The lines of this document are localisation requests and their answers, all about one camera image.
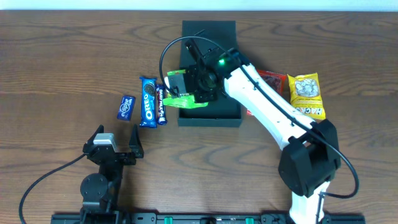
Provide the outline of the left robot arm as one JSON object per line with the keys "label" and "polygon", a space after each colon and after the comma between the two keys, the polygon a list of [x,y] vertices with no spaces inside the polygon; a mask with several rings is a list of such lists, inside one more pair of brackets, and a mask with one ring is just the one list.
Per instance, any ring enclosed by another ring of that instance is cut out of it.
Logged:
{"label": "left robot arm", "polygon": [[103,125],[83,145],[83,154],[99,166],[99,171],[81,182],[80,223],[131,223],[131,215],[118,207],[118,200],[124,167],[133,166],[144,157],[136,124],[129,148],[129,152],[119,152],[114,134],[105,133]]}

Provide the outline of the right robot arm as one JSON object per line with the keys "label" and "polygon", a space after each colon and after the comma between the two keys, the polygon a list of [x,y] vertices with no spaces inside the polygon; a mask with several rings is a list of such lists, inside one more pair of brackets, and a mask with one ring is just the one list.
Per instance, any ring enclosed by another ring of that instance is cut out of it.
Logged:
{"label": "right robot arm", "polygon": [[226,50],[212,41],[212,48],[203,53],[198,40],[195,35],[185,37],[185,47],[195,61],[187,92],[205,101],[221,90],[250,110],[282,151],[278,171],[292,192],[290,219],[320,223],[326,190],[341,167],[336,128],[328,120],[316,122],[285,101],[238,49]]}

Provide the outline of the green Haribo gummy bag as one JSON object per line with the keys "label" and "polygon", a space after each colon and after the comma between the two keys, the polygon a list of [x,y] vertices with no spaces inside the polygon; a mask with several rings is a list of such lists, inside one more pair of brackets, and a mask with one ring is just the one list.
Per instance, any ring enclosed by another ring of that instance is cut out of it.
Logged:
{"label": "green Haribo gummy bag", "polygon": [[[171,78],[182,77],[186,74],[187,70],[174,70],[167,72],[167,77],[164,78],[166,86],[169,88],[169,81]],[[208,102],[206,103],[196,103],[195,98],[192,94],[189,93],[181,93],[179,98],[173,98],[172,95],[167,91],[167,96],[163,99],[163,104],[165,106],[171,106],[174,108],[183,108],[183,109],[195,109],[195,108],[203,108],[208,106]]]}

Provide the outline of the yellow Hacks candy bag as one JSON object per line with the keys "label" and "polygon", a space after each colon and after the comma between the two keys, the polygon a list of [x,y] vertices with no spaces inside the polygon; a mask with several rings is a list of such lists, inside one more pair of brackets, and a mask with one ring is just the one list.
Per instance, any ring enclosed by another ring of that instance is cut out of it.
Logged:
{"label": "yellow Hacks candy bag", "polygon": [[326,118],[320,91],[318,73],[287,76],[290,89],[290,104],[301,113],[317,120]]}

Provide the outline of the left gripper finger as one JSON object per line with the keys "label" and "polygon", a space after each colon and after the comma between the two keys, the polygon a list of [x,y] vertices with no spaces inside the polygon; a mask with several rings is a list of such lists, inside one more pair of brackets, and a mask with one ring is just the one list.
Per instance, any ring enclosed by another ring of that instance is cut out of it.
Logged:
{"label": "left gripper finger", "polygon": [[96,131],[93,133],[93,135],[87,140],[87,142],[84,144],[84,146],[90,146],[93,145],[94,139],[97,134],[99,133],[104,133],[104,126],[100,124]]}
{"label": "left gripper finger", "polygon": [[131,152],[134,154],[135,158],[144,157],[144,150],[141,144],[141,140],[139,138],[138,125],[136,124],[132,127],[132,133],[129,140],[129,148]]}

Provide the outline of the blue Eclipse mints box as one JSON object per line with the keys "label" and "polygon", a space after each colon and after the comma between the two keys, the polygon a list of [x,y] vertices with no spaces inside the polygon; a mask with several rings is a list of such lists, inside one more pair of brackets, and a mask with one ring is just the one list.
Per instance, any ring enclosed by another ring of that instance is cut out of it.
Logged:
{"label": "blue Eclipse mints box", "polygon": [[134,109],[135,98],[133,96],[123,96],[121,100],[121,104],[119,106],[119,111],[117,115],[117,119],[123,121],[130,121],[132,111]]}

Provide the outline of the red Hacks candy bag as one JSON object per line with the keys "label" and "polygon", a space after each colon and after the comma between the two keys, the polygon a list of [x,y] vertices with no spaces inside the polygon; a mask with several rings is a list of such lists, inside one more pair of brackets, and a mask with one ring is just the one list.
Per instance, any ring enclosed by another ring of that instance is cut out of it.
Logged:
{"label": "red Hacks candy bag", "polygon": [[286,75],[276,72],[270,72],[265,70],[257,70],[260,77],[279,95],[282,95],[283,88],[285,84],[285,80],[287,78]]}

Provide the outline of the Dairy Milk chocolate bar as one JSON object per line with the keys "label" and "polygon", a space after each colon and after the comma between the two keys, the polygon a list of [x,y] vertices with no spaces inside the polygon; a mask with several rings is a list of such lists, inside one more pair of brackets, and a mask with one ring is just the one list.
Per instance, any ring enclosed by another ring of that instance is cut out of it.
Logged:
{"label": "Dairy Milk chocolate bar", "polygon": [[157,124],[166,125],[167,118],[165,114],[165,105],[164,105],[165,87],[162,84],[156,84],[155,87],[157,92]]}

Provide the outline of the blue Oreo cookie pack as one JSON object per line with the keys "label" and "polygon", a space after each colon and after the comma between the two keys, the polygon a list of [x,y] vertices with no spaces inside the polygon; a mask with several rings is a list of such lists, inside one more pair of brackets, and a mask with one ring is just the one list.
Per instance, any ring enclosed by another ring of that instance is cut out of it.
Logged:
{"label": "blue Oreo cookie pack", "polygon": [[155,120],[155,78],[140,77],[142,81],[141,123],[142,128],[156,128]]}

